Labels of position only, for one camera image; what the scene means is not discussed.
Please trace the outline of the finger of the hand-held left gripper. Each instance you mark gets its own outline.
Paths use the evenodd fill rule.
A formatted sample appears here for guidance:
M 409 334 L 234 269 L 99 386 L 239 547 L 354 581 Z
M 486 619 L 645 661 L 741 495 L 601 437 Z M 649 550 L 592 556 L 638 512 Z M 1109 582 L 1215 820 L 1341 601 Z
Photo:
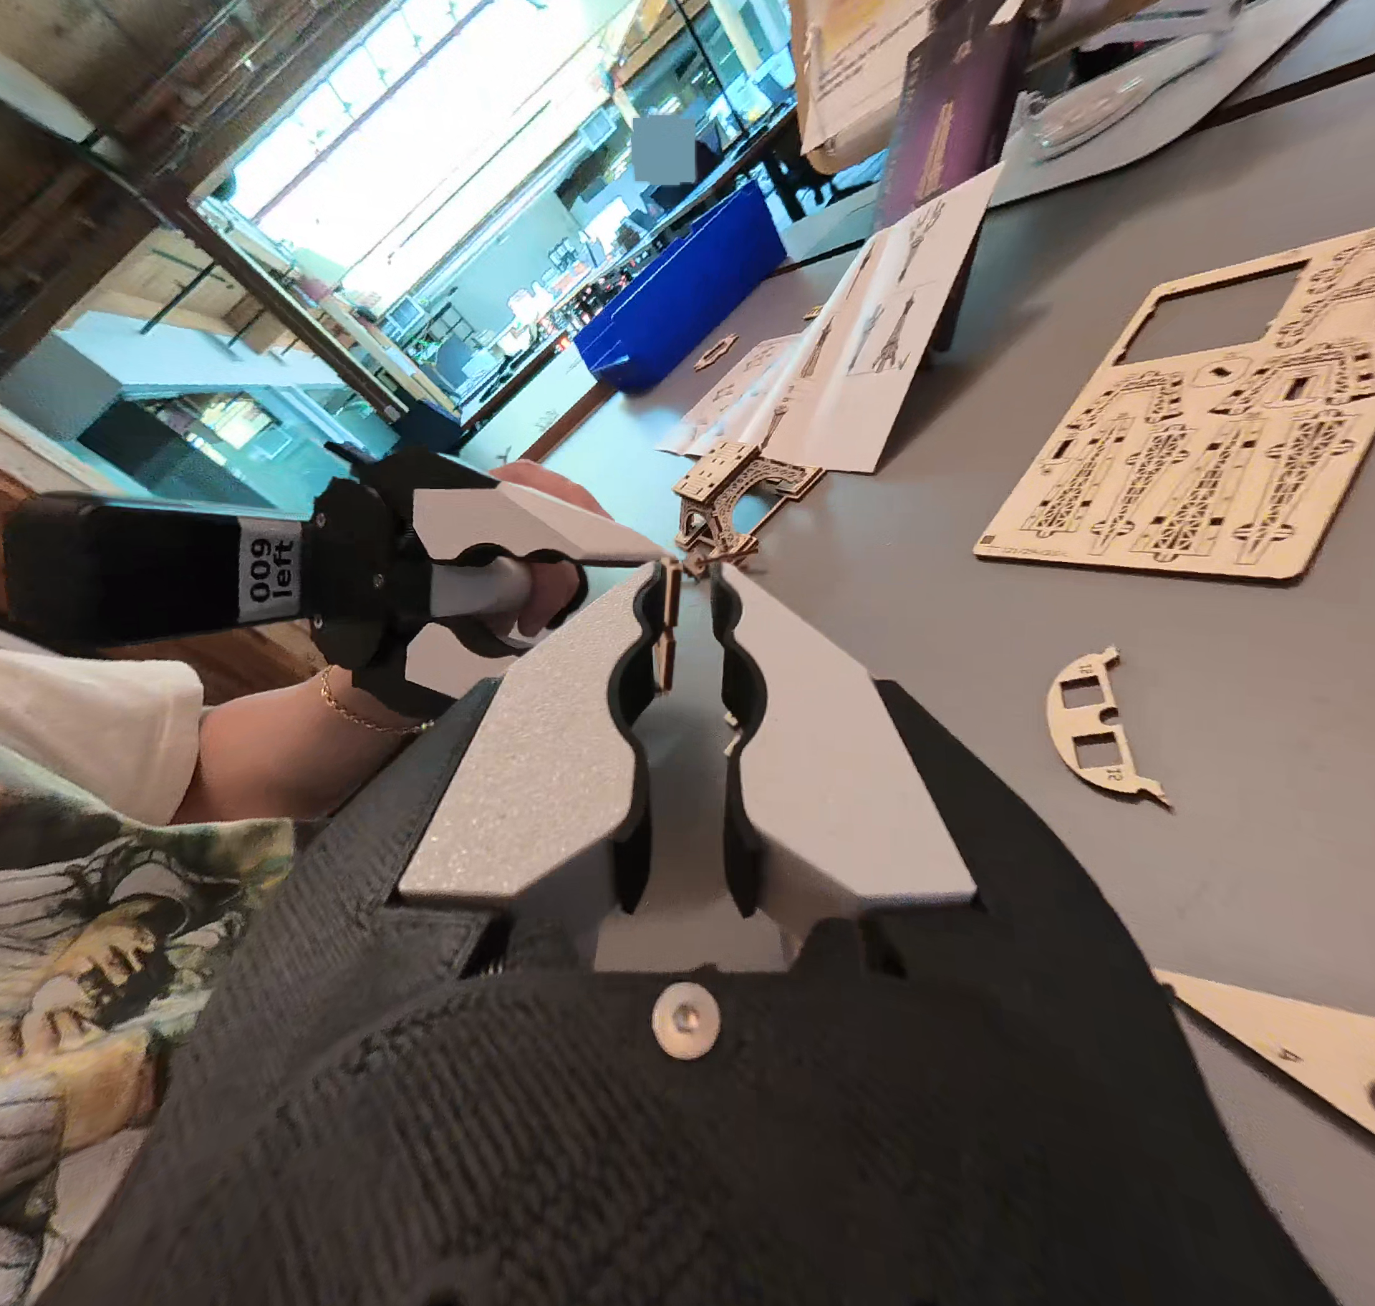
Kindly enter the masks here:
M 406 644 L 403 676 L 437 695 L 458 698 L 480 679 L 501 676 L 524 653 L 526 642 L 494 630 L 486 618 L 431 619 Z
M 483 564 L 544 553 L 596 567 L 633 567 L 659 544 L 601 512 L 510 481 L 489 487 L 415 489 L 411 524 L 431 559 Z

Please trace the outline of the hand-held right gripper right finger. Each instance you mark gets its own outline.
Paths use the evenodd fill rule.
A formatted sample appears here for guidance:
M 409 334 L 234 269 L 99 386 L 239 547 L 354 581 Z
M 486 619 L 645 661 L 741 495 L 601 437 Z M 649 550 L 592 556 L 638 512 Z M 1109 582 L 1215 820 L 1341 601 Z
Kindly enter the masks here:
M 742 917 L 962 905 L 974 880 L 870 671 L 738 567 L 710 575 L 727 747 L 724 871 Z

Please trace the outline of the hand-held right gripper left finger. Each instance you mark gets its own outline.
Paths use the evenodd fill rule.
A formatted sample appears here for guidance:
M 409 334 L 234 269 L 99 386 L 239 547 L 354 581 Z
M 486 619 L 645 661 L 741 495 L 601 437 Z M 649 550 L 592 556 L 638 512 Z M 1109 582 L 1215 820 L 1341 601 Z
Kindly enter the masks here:
M 405 902 L 633 912 L 650 873 L 645 754 L 667 567 L 652 561 L 515 659 L 397 880 Z

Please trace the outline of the thin dark wooden rod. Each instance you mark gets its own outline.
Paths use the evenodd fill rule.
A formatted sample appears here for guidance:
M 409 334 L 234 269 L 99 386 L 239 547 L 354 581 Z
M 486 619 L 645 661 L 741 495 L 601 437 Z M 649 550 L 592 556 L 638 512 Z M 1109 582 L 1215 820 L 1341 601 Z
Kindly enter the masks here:
M 682 569 L 676 558 L 664 558 L 661 572 L 662 604 L 659 630 L 655 639 L 655 684 L 661 695 L 667 695 L 673 684 Z

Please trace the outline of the semicircular wooden piece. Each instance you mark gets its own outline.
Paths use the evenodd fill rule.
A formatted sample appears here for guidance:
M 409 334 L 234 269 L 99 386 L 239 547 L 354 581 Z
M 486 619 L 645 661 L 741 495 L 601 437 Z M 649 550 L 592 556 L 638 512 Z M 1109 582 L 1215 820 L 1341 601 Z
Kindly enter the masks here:
M 1170 810 L 1160 780 L 1143 774 L 1121 725 L 1109 644 L 1063 665 L 1044 698 L 1046 730 L 1060 762 L 1091 788 L 1120 799 L 1150 799 Z

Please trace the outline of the wooden puzzle sheet with arcs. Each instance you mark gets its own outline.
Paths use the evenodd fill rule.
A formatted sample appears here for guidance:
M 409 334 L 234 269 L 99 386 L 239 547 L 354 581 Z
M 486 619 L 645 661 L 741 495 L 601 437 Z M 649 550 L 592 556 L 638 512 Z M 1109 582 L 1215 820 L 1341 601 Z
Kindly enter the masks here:
M 1373 1132 L 1373 1017 L 1176 971 L 1157 981 L 1196 1017 Z

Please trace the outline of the person's left hand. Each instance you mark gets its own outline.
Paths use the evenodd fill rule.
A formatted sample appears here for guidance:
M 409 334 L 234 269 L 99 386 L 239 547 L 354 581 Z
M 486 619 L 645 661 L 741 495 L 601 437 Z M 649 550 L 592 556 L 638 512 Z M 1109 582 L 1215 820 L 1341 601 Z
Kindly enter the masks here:
M 497 466 L 491 470 L 492 478 L 520 484 L 521 487 L 535 489 L 552 495 L 570 506 L 586 509 L 609 518 L 606 507 L 583 484 L 563 477 L 556 470 L 550 470 L 538 461 L 529 458 L 517 458 Z

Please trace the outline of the wooden ledge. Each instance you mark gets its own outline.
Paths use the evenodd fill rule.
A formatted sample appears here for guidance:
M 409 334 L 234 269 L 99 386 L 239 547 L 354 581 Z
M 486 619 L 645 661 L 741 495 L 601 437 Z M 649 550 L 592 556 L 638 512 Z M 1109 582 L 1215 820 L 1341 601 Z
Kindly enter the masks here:
M 299 684 L 326 665 L 305 621 L 231 629 L 151 647 L 161 658 L 187 662 L 211 705 Z

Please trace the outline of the wooden tower base model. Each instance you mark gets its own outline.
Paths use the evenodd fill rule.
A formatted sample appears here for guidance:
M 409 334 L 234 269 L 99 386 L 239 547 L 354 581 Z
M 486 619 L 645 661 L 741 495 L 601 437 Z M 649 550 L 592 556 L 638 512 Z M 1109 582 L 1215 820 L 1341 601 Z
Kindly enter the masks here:
M 678 498 L 678 533 L 705 530 L 725 536 L 758 535 L 782 506 L 804 498 L 825 469 L 804 467 L 764 455 L 751 443 L 725 441 L 701 455 L 673 484 Z M 750 492 L 762 490 L 771 504 L 748 527 L 738 527 L 735 510 Z

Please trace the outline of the thin wooden spire piece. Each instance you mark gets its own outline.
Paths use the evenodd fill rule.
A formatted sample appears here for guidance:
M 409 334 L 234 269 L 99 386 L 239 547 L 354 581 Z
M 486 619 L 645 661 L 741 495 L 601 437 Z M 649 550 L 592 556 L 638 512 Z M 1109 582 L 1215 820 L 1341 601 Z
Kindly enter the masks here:
M 675 546 L 679 553 L 679 566 L 692 579 L 701 579 L 715 563 L 747 564 L 758 553 L 761 541 L 751 532 L 730 532 L 725 536 L 705 530 L 687 535 L 678 533 Z

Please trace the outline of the large blue storage bin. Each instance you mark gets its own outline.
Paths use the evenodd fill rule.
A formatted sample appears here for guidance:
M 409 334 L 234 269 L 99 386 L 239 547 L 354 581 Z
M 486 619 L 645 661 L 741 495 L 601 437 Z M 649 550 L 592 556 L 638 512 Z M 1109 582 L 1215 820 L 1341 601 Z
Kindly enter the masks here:
M 644 392 L 782 262 L 784 245 L 765 196 L 747 180 L 573 334 L 576 354 L 599 385 Z

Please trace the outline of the folded paper instruction sheet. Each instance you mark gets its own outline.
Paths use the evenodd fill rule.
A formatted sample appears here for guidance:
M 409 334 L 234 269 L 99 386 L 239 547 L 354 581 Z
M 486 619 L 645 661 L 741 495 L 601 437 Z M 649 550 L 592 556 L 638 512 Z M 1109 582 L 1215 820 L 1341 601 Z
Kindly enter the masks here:
M 791 466 L 873 472 L 1000 170 L 995 162 L 873 231 L 816 317 L 751 348 L 656 449 L 701 457 L 742 443 Z

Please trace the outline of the wooden sheet with tower parts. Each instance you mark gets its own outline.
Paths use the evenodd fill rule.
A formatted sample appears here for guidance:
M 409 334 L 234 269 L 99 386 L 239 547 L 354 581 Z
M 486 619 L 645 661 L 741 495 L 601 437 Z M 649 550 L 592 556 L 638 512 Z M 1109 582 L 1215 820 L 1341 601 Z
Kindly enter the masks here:
M 1152 288 L 972 555 L 1301 576 L 1371 444 L 1371 259 L 1367 228 Z M 1127 361 L 1164 302 L 1287 272 L 1250 340 Z

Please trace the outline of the purple puzzle box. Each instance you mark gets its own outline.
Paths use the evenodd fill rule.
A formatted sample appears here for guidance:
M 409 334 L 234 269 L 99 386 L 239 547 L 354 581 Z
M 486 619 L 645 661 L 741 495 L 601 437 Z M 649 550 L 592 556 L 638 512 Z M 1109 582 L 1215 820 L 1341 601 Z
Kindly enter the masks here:
M 968 0 L 909 50 L 876 231 L 998 165 L 1032 33 L 1028 0 Z

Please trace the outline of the white articulated stand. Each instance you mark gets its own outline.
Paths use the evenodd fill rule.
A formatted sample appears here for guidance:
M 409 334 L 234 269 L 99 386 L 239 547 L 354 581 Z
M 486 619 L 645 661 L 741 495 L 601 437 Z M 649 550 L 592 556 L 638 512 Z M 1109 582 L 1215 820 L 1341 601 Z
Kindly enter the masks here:
M 1164 85 L 1212 59 L 1246 0 L 1158 0 L 1097 33 L 1089 47 L 1147 42 L 1124 65 L 1054 98 L 1023 91 L 1009 134 L 1026 136 L 1034 162 L 1046 162 L 1101 134 Z

